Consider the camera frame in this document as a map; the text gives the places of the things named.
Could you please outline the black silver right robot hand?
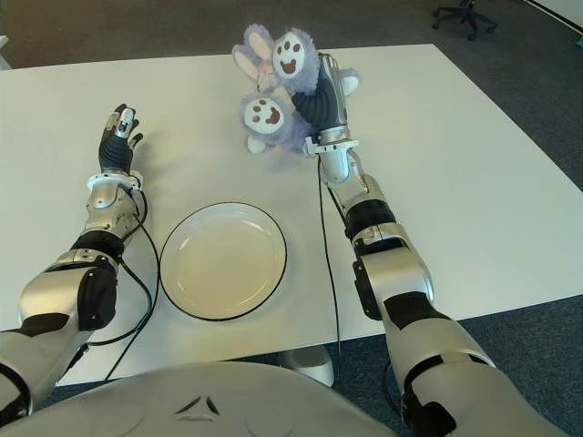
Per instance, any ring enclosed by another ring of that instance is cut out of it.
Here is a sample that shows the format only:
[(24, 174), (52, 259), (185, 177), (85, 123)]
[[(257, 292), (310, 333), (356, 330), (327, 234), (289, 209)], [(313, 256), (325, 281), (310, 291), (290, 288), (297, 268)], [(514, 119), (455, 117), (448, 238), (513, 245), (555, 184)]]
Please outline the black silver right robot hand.
[(329, 54), (318, 54), (320, 66), (315, 89), (291, 96), (295, 107), (294, 135), (298, 139), (312, 137), (324, 130), (348, 124), (345, 99), (360, 85), (359, 73), (340, 69)]

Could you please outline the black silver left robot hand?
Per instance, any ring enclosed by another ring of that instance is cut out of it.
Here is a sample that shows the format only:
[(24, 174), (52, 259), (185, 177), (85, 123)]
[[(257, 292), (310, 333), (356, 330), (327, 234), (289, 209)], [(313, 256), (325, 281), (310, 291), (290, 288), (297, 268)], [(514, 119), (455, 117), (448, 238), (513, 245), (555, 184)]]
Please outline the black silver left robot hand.
[(103, 173), (130, 173), (136, 145), (143, 138), (142, 133), (133, 134), (138, 125), (134, 108), (121, 104), (113, 110), (103, 129), (98, 148), (98, 161)]

